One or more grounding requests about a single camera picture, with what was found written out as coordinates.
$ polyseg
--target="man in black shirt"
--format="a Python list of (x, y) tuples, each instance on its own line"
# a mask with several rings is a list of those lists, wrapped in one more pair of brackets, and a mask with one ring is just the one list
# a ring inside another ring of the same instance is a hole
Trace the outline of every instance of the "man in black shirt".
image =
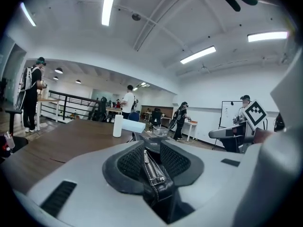
[(182, 127), (184, 125), (185, 119), (189, 119), (190, 117), (187, 115), (186, 108), (188, 107), (187, 102), (183, 102), (178, 109), (178, 116), (177, 116), (177, 129), (175, 131), (174, 140), (182, 139)]
[(44, 58), (40, 57), (36, 61), (36, 65), (32, 67), (32, 87), (26, 91), (24, 106), (23, 106), (23, 124), (25, 127), (25, 132), (34, 132), (35, 127), (35, 113), (36, 113), (36, 104), (37, 104), (37, 89), (42, 90), (46, 86), (41, 84), (41, 68), (44, 65)]

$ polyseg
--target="ceiling light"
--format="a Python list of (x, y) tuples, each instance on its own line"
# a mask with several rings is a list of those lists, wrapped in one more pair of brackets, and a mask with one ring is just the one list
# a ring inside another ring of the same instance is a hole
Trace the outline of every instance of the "ceiling light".
[(109, 26), (110, 13), (112, 11), (114, 0), (104, 0), (102, 10), (102, 24)]
[(31, 16), (29, 15), (24, 3), (20, 3), (20, 7), (22, 9), (22, 11), (24, 12), (25, 16), (27, 17), (28, 21), (32, 24), (32, 26), (36, 26), (36, 24), (34, 23), (34, 21), (32, 20)]
[(286, 39), (287, 32), (269, 32), (254, 35), (247, 35), (248, 42), (254, 42), (259, 40), (272, 40), (272, 39)]
[(59, 74), (62, 74), (63, 73), (63, 70), (61, 67), (58, 67), (55, 72), (59, 73)]
[(202, 56), (208, 55), (208, 54), (213, 53), (213, 52), (216, 52), (216, 49), (215, 49), (214, 46), (209, 47), (209, 48), (207, 48), (207, 49), (205, 49), (205, 50), (202, 50), (202, 51), (200, 51), (200, 52), (197, 52), (196, 54), (193, 54), (193, 55), (191, 55), (191, 56), (188, 56), (188, 57), (186, 57), (185, 59), (181, 60), (180, 62), (181, 62), (182, 64), (186, 64), (186, 63), (188, 63), (188, 62), (190, 62), (190, 61), (193, 61), (193, 60), (195, 60), (195, 59), (197, 59), (197, 58), (200, 58), (200, 57), (202, 57)]

